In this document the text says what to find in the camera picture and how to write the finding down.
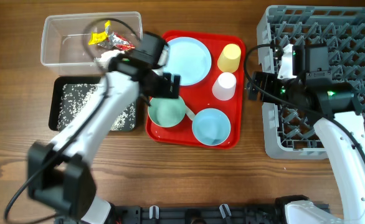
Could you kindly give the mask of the green bowl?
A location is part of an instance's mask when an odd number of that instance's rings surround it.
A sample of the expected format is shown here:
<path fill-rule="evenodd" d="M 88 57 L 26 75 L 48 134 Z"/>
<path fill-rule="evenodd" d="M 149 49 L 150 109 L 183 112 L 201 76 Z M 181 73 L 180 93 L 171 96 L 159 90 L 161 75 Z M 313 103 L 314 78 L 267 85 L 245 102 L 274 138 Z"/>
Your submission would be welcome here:
<path fill-rule="evenodd" d="M 148 106 L 150 120 L 162 127 L 171 128 L 179 124 L 186 115 L 186 104 L 179 96 L 176 99 L 152 98 Z"/>

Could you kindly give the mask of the red silver foil wrapper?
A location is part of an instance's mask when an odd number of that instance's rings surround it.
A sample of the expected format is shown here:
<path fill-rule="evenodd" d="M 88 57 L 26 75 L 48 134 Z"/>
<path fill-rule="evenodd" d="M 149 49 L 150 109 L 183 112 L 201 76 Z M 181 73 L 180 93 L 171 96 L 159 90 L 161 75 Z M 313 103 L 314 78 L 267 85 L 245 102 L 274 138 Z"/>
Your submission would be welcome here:
<path fill-rule="evenodd" d="M 108 50 L 117 49 L 121 51 L 129 51 L 135 48 L 134 44 L 116 32 L 112 32 L 104 41 L 99 42 L 98 46 Z"/>

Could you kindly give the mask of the light blue bowl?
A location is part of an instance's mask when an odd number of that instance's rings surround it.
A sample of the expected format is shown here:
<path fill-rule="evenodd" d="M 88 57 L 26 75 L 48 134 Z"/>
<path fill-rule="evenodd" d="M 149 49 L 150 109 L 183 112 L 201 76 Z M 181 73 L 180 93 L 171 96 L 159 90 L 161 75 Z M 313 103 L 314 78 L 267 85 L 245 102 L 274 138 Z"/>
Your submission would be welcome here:
<path fill-rule="evenodd" d="M 230 136 L 232 126 L 227 115 L 215 108 L 198 112 L 192 121 L 194 137 L 207 146 L 222 144 Z"/>

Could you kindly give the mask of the yellow foil wrapper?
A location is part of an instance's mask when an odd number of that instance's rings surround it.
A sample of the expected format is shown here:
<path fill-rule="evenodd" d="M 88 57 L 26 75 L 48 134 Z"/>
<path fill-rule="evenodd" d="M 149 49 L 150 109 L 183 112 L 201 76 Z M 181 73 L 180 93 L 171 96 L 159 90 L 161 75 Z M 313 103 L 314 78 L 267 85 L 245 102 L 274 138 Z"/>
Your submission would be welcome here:
<path fill-rule="evenodd" d="M 101 33 L 92 32 L 91 33 L 90 40 L 88 41 L 88 45 L 95 45 L 95 44 L 99 44 L 99 43 L 102 43 L 102 42 L 108 40 L 111 22 L 106 21 L 104 26 L 105 26 L 105 30 L 103 32 L 101 32 Z"/>

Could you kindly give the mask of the white rice grains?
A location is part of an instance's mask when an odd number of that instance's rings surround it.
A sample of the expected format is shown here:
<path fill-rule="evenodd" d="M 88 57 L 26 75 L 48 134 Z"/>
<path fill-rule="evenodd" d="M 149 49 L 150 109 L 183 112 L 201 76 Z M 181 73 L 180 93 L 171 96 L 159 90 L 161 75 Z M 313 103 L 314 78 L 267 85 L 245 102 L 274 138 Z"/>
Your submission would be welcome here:
<path fill-rule="evenodd" d="M 65 84 L 62 87 L 55 129 L 66 128 L 97 91 L 99 84 Z M 110 131 L 131 131 L 136 126 L 136 103 L 128 105 L 116 118 Z"/>

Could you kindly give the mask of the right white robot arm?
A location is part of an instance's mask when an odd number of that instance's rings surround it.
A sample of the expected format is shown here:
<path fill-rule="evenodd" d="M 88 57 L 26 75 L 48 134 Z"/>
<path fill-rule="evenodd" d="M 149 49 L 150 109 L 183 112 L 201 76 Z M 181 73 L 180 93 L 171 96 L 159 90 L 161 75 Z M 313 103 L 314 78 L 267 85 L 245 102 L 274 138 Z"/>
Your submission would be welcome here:
<path fill-rule="evenodd" d="M 365 125 L 349 83 L 335 83 L 325 71 L 279 79 L 274 74 L 247 75 L 250 100 L 303 111 L 320 139 L 339 188 L 344 217 L 339 219 L 299 196 L 285 197 L 285 223 L 365 223 Z"/>

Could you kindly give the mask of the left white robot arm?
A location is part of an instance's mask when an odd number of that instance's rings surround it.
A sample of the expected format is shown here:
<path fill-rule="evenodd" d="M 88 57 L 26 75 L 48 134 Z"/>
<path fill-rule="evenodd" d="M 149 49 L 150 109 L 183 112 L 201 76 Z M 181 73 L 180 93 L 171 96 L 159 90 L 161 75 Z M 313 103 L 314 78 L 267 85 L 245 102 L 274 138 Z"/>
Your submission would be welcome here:
<path fill-rule="evenodd" d="M 111 223 L 114 206 L 96 195 L 90 167 L 103 139 L 123 110 L 141 95 L 175 98 L 176 76 L 161 73 L 169 52 L 133 49 L 98 60 L 105 69 L 89 102 L 50 143 L 28 151 L 28 195 L 59 215 L 84 223 Z"/>

